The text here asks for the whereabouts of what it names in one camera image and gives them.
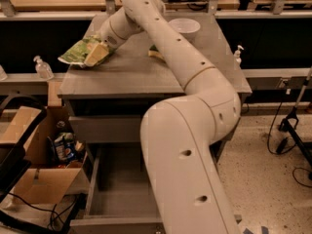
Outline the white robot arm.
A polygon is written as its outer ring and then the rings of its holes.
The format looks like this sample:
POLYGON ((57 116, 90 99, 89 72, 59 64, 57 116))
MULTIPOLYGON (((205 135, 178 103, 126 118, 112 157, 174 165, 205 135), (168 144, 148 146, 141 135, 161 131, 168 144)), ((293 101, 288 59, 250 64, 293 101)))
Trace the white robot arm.
POLYGON ((210 152, 237 125, 241 101, 226 77, 163 17, 161 0, 122 0, 98 36, 117 49, 145 31, 184 90, 144 114, 140 143, 167 234, 240 234, 210 152))

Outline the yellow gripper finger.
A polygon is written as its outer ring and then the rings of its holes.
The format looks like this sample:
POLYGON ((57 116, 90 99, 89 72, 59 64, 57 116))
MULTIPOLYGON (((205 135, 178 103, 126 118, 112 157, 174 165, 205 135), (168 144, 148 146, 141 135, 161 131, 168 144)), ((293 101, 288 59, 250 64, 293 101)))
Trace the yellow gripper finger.
POLYGON ((95 43, 87 45, 87 56, 84 64, 87 66, 95 66, 103 61, 109 54, 109 48, 103 43, 95 43))

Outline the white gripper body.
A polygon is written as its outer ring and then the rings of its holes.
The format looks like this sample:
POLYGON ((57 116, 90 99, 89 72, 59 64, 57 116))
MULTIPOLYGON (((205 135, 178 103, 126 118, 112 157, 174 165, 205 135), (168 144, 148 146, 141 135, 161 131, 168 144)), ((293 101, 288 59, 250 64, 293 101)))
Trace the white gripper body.
POLYGON ((121 8, 101 25, 98 35, 103 43, 116 50, 131 36, 141 32, 142 28, 121 8))

